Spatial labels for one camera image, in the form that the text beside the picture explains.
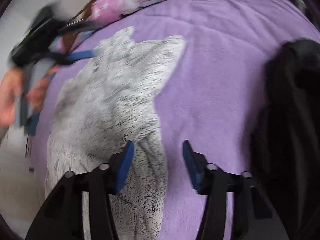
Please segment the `purple blanket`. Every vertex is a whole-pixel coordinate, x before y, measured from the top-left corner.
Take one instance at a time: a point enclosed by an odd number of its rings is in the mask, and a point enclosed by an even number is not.
[[[300,37],[319,42],[320,33],[287,0],[168,0],[109,25],[78,50],[92,49],[131,25],[136,42],[171,35],[182,35],[187,42],[155,107],[169,167],[160,239],[194,240],[205,198],[192,189],[182,142],[188,139],[195,151],[227,172],[247,170],[249,134],[265,100],[264,63],[283,42]],[[58,93],[86,62],[62,69],[49,87],[31,154],[42,180]],[[230,237],[230,212],[227,220],[225,239]]]

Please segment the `black fabric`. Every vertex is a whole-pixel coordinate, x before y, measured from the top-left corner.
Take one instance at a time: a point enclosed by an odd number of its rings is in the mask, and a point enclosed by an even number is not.
[[[290,239],[320,239],[320,44],[289,42],[266,65],[251,168]]]
[[[17,236],[11,228],[4,221],[2,215],[0,214],[0,239],[1,240],[22,240],[20,236]]]

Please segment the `gray speckled fabric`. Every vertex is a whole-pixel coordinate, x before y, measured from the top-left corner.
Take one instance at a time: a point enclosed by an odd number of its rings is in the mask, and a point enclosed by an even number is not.
[[[124,188],[110,196],[119,238],[157,239],[167,187],[167,163],[154,97],[184,51],[181,36],[135,43],[133,27],[101,41],[101,54],[67,81],[59,94],[48,140],[48,194],[69,169],[93,170],[134,142],[135,156]],[[88,195],[84,233],[90,238]]]

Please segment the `blue gripper pad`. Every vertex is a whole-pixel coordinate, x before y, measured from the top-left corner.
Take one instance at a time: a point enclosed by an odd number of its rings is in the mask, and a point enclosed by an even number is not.
[[[113,155],[109,160],[110,166],[115,167],[115,172],[116,172],[116,181],[114,182],[114,185],[113,185],[115,194],[118,194],[118,192],[124,186],[124,183],[127,179],[128,171],[132,164],[133,155],[134,155],[133,143],[131,141],[128,141],[122,153]]]
[[[192,150],[190,143],[186,140],[182,145],[182,155],[186,164],[193,188],[199,195],[203,193],[203,180],[205,169],[208,164],[204,155]]]

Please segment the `human hand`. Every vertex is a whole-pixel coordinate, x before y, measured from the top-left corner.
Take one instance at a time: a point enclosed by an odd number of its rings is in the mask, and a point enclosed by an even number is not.
[[[34,113],[42,110],[46,91],[50,84],[50,76],[59,70],[58,66],[51,68],[47,75],[39,80],[27,94],[28,103]],[[9,70],[0,85],[0,127],[8,127],[15,120],[15,97],[22,94],[23,70],[13,68]]]

